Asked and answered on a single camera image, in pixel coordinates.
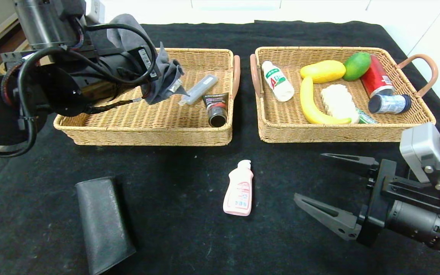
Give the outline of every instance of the black tablecloth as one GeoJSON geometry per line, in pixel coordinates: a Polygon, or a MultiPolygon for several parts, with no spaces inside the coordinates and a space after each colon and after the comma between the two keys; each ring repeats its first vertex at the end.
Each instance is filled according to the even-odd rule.
{"type": "MultiPolygon", "coordinates": [[[[388,230],[371,249],[345,242],[293,202],[300,192],[358,212],[364,181],[323,152],[403,164],[398,143],[268,144],[259,139],[249,55],[261,46],[365,46],[405,54],[377,25],[361,22],[145,25],[156,45],[231,49],[241,56],[234,134],[225,147],[76,146],[52,117],[26,155],[0,160],[0,274],[86,274],[75,183],[117,176],[137,253],[108,274],[440,274],[440,252],[388,230]],[[227,174],[252,160],[253,211],[227,215],[227,174]]],[[[404,72],[420,89],[424,79],[404,72]]],[[[424,101],[440,130],[440,100],[424,101]]]]}

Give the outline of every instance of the soda can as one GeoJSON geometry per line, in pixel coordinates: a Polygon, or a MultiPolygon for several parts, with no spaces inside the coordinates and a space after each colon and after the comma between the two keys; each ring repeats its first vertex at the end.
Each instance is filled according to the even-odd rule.
{"type": "Polygon", "coordinates": [[[393,95],[395,92],[395,87],[391,84],[388,75],[386,75],[383,65],[373,54],[371,55],[370,67],[361,77],[361,82],[370,98],[375,94],[393,95]]]}

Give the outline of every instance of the brown basket handle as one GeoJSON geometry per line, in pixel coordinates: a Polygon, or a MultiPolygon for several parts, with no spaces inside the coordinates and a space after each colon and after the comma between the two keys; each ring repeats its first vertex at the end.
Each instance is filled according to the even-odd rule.
{"type": "Polygon", "coordinates": [[[259,80],[259,73],[257,70],[257,61],[255,54],[251,54],[250,63],[251,63],[252,85],[254,85],[254,90],[256,91],[256,95],[259,98],[261,98],[262,96],[260,95],[260,80],[259,80]]]}
{"type": "Polygon", "coordinates": [[[232,99],[235,99],[237,92],[239,91],[239,83],[241,81],[241,57],[234,56],[234,87],[232,89],[232,99]]]}
{"type": "Polygon", "coordinates": [[[437,77],[439,76],[439,70],[437,69],[437,65],[435,64],[433,59],[426,54],[421,54],[421,53],[414,54],[411,57],[405,59],[402,63],[398,64],[396,67],[401,69],[407,66],[410,62],[412,62],[416,58],[422,58],[424,61],[426,61],[426,63],[431,68],[431,72],[432,72],[432,77],[429,83],[427,83],[420,91],[417,92],[419,96],[424,96],[426,92],[428,92],[432,88],[432,85],[434,85],[434,83],[437,80],[437,77]]]}

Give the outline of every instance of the yellow banana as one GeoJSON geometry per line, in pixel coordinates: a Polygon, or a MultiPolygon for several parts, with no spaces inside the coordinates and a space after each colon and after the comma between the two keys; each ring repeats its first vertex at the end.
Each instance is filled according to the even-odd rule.
{"type": "Polygon", "coordinates": [[[305,118],[313,124],[348,124],[351,123],[350,118],[339,120],[337,118],[326,115],[318,110],[313,101],[313,79],[307,76],[302,80],[300,85],[300,103],[305,118]]]}

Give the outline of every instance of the yellow mango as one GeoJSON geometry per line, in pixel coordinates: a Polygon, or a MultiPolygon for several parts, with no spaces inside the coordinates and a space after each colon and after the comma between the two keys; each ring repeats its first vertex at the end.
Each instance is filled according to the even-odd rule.
{"type": "Polygon", "coordinates": [[[313,83],[325,83],[342,78],[346,73],[346,67],[339,61],[325,60],[301,68],[302,78],[311,76],[313,83]]]}

